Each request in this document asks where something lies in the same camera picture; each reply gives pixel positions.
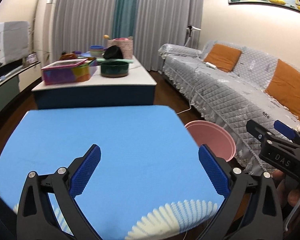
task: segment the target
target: quilted sofa cover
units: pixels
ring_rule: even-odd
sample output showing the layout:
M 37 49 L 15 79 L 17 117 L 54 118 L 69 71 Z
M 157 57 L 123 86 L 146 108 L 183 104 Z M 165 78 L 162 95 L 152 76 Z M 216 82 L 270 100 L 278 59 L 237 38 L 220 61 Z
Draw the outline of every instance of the quilted sofa cover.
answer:
M 202 62 L 216 43 L 242 51 L 232 72 L 214 70 Z M 235 158 L 245 171 L 254 175 L 263 171 L 272 173 L 274 168 L 258 157 L 260 143 L 247 132 L 245 125 L 254 119 L 282 138 L 285 137 L 273 128 L 276 120 L 300 131 L 297 117 L 264 93 L 274 75 L 278 58 L 221 41 L 208 42 L 202 51 L 165 44 L 159 53 L 165 59 L 162 71 L 179 92 L 190 100 L 202 117 L 222 126 L 232 135 L 237 149 Z

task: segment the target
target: curtain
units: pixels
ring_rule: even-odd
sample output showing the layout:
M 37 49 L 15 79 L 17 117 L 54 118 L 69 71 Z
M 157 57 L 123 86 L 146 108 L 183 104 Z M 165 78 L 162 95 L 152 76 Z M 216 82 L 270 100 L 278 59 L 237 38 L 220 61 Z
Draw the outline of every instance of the curtain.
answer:
M 203 0 L 138 0 L 134 54 L 147 70 L 161 70 L 158 49 L 165 43 L 184 45 L 188 24 L 201 26 Z M 198 46 L 198 34 L 191 42 Z
M 54 19 L 54 56 L 62 51 L 86 52 L 111 35 L 116 0 L 57 0 Z
M 133 36 L 137 0 L 116 0 L 112 39 Z

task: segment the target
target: teal curtain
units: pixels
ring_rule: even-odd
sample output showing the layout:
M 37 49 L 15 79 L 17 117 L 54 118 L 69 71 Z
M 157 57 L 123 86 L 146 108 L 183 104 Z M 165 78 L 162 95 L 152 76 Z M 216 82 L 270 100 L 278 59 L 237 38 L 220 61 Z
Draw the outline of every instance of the teal curtain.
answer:
M 116 0 L 111 39 L 134 35 L 137 0 Z

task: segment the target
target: air conditioner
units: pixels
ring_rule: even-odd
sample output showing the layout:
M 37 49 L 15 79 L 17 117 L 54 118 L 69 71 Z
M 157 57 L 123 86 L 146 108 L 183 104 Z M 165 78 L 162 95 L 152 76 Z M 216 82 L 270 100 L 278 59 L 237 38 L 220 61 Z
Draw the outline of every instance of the air conditioner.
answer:
M 41 67 L 52 63 L 53 19 L 57 0 L 39 0 L 34 20 L 34 51 L 38 55 Z

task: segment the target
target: beige wall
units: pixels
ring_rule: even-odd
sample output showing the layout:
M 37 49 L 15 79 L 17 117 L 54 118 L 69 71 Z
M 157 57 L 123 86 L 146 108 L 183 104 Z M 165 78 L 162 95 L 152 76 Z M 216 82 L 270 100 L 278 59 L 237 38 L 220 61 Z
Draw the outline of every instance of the beige wall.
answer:
M 0 22 L 27 21 L 30 23 L 31 30 L 33 30 L 33 19 L 37 1 L 38 0 L 2 0 L 0 3 Z
M 199 49 L 229 41 L 270 53 L 300 68 L 300 13 L 266 5 L 203 0 Z

